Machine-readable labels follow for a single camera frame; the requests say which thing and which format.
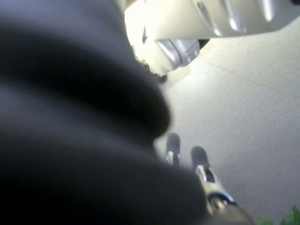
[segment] green plant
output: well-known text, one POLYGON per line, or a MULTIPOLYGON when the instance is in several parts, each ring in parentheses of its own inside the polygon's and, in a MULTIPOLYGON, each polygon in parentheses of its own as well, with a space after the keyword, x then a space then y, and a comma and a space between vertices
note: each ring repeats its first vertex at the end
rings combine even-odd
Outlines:
MULTIPOLYGON (((273 225, 273 221, 269 218, 263 218, 258 225, 273 225)), ((300 225, 300 211, 294 206, 290 213, 282 219, 280 225, 300 225)))

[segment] machine part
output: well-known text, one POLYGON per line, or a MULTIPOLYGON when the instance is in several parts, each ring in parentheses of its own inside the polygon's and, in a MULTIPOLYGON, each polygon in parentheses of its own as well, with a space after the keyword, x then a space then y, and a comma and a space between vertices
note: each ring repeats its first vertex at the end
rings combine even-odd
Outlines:
POLYGON ((200 49, 202 49, 209 41, 210 39, 199 39, 200 49))
MULTIPOLYGON (((213 216, 209 224, 254 225, 251 217, 241 209, 224 190, 218 177, 210 168, 205 150, 195 146, 191 151, 193 170, 200 180, 206 196, 207 212, 213 216)), ((166 144, 167 164, 180 165, 180 138, 178 134, 168 135, 166 144)))
POLYGON ((150 71, 159 75, 165 75, 178 67, 187 66, 200 51, 198 39, 154 41, 148 38, 143 47, 144 60, 149 64, 150 71))
POLYGON ((219 178, 209 166, 207 154, 201 147, 191 152, 193 167, 207 198, 207 211, 220 221, 239 224, 254 224, 251 217, 241 209, 223 188, 219 178))
POLYGON ((136 58, 136 60, 142 64, 142 66, 148 70, 150 72, 150 74, 153 76, 153 78, 156 80, 157 83, 162 84, 165 83, 168 79, 168 75, 158 75, 158 74, 154 74, 150 71, 150 67, 149 65, 145 62, 145 60, 139 60, 138 58, 136 58))
POLYGON ((171 40, 181 58, 180 67, 185 67, 193 61, 200 52, 198 40, 171 40))
POLYGON ((146 34, 157 40, 271 32, 300 15, 298 3, 296 0, 147 0, 146 34))
POLYGON ((180 138, 176 133, 168 135, 165 160, 169 165, 180 166, 180 138))

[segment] floor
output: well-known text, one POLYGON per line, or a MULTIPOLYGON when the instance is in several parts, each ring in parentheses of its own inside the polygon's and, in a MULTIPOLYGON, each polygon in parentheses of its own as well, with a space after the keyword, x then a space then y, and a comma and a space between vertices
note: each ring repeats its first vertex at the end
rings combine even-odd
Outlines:
MULTIPOLYGON (((214 39, 162 86, 181 157, 204 147, 216 174, 255 220, 300 203, 300 19, 281 31, 214 39)), ((156 142, 161 156, 165 136, 156 142)))

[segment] dark fabric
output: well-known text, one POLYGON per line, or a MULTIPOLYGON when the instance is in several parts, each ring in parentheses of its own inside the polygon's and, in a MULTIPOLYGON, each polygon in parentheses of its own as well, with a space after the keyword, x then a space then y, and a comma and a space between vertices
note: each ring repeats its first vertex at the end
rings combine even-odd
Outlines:
POLYGON ((197 178, 154 157, 169 112, 111 0, 0 1, 1 219, 187 224, 197 178))
POLYGON ((113 1, 0 1, 0 70, 140 124, 153 139, 169 125, 169 112, 135 60, 124 27, 113 1))

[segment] white surface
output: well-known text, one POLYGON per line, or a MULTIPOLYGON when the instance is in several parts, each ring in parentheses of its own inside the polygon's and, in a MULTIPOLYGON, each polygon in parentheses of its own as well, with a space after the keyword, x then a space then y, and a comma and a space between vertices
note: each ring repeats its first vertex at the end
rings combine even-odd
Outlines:
POLYGON ((145 14, 153 40, 205 39, 278 30, 300 7, 290 0, 147 0, 145 14))
POLYGON ((143 44, 142 37, 145 27, 144 13, 143 0, 137 0, 125 10, 127 36, 131 45, 140 46, 143 44))
MULTIPOLYGON (((214 39, 163 90, 182 159, 203 146, 223 185, 255 220, 300 203, 300 20, 284 30, 214 39)), ((165 151, 165 136, 157 141, 165 151)))

